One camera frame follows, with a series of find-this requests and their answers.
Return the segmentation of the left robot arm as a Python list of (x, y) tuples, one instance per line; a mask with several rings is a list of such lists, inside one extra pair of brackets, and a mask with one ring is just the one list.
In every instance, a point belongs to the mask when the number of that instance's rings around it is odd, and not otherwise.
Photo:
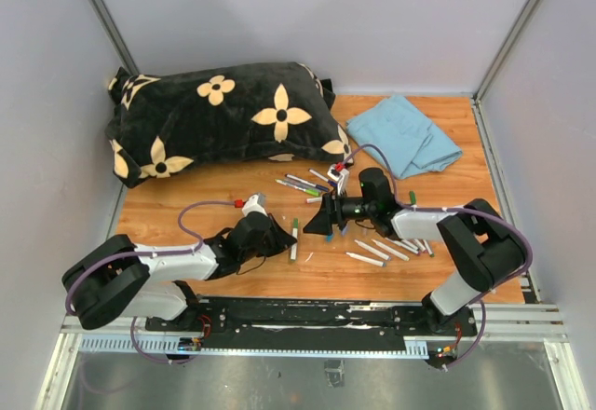
[(233, 275), (251, 259), (271, 258), (296, 242), (263, 212), (248, 212), (235, 226), (196, 245), (147, 246), (114, 235), (62, 275), (66, 312), (86, 330), (130, 316), (159, 318), (186, 332), (197, 325), (199, 308), (181, 281)]

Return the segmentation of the purple cap marker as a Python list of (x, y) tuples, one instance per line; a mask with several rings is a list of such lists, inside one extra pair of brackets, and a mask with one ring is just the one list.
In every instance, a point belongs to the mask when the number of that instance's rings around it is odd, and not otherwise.
[(391, 243), (393, 243), (393, 244), (394, 244), (394, 245), (396, 245), (396, 246), (399, 246), (399, 247), (401, 247), (401, 248), (402, 248), (402, 249), (404, 249), (404, 250), (407, 250), (407, 251), (408, 251), (408, 252), (410, 252), (410, 253), (413, 253), (413, 254), (415, 254), (415, 255), (419, 255), (419, 254), (420, 254), (420, 252), (419, 252), (419, 251), (418, 251), (418, 252), (415, 252), (414, 250), (412, 250), (411, 248), (409, 248), (408, 246), (406, 246), (406, 245), (405, 245), (403, 242), (401, 242), (400, 240), (395, 240), (395, 239), (390, 239), (390, 238), (386, 238), (386, 240), (387, 240), (388, 242), (391, 242)]

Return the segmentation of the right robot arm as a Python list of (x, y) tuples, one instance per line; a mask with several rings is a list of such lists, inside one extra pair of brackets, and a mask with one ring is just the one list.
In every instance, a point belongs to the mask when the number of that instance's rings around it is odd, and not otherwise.
[(527, 271), (533, 252), (527, 238), (503, 220), (486, 200), (459, 207), (424, 208), (400, 202), (379, 168), (359, 173), (361, 195), (344, 191), (347, 170), (330, 169), (337, 188), (322, 196), (320, 208), (305, 225), (306, 234), (329, 236), (350, 221), (368, 220), (382, 237), (443, 243), (454, 273), (422, 300), (422, 323), (432, 335), (454, 327), (455, 315), (496, 286)]

